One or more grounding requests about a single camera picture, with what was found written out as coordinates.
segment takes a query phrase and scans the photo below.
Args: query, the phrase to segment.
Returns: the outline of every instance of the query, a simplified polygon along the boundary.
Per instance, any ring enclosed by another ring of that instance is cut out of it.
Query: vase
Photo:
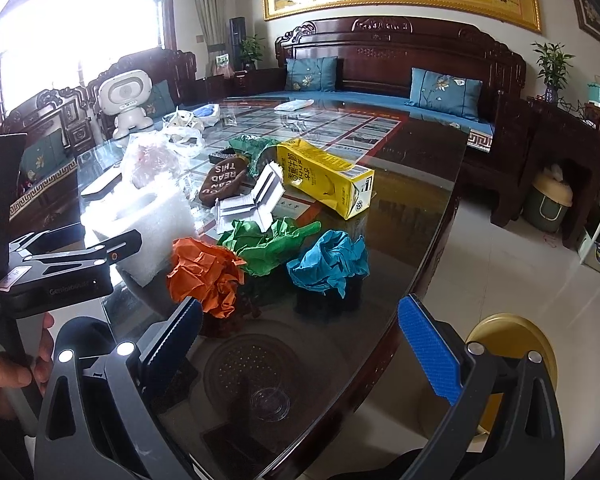
[[[544,91],[544,100],[556,104],[558,102],[558,89],[555,86],[547,85]]]

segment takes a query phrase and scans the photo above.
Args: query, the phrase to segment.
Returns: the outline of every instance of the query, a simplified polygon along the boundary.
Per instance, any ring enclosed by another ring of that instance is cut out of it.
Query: gray curtain
[[[216,65],[216,56],[226,53],[226,0],[196,0],[196,9],[205,35],[208,50],[206,75],[210,75]]]

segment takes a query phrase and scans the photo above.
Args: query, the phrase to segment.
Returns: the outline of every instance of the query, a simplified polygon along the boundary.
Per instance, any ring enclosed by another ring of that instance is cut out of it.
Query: green plant
[[[532,43],[531,45],[536,46],[534,52],[540,54],[538,57],[538,66],[540,67],[538,79],[544,78],[544,84],[556,90],[563,89],[567,85],[569,74],[567,67],[573,67],[568,60],[573,59],[575,56],[565,54],[562,51],[564,45],[560,43]]]
[[[262,61],[262,49],[260,44],[263,38],[259,38],[257,34],[247,36],[240,42],[240,58],[247,63]]]

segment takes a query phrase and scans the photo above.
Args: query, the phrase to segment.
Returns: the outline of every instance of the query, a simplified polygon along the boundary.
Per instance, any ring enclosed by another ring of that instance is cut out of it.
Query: bright window
[[[28,0],[0,19],[2,116],[44,89],[86,86],[121,56],[164,47],[163,0]]]

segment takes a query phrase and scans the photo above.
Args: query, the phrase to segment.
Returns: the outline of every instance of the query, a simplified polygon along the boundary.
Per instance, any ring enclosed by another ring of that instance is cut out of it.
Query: metal screw
[[[469,354],[473,354],[473,355],[482,355],[484,354],[484,346],[482,346],[480,343],[477,342],[472,342],[469,343],[466,348],[469,351]]]
[[[531,352],[529,352],[529,356],[528,357],[529,357],[529,360],[532,363],[538,364],[538,363],[542,362],[542,356],[538,352],[536,352],[535,350],[532,350]]]

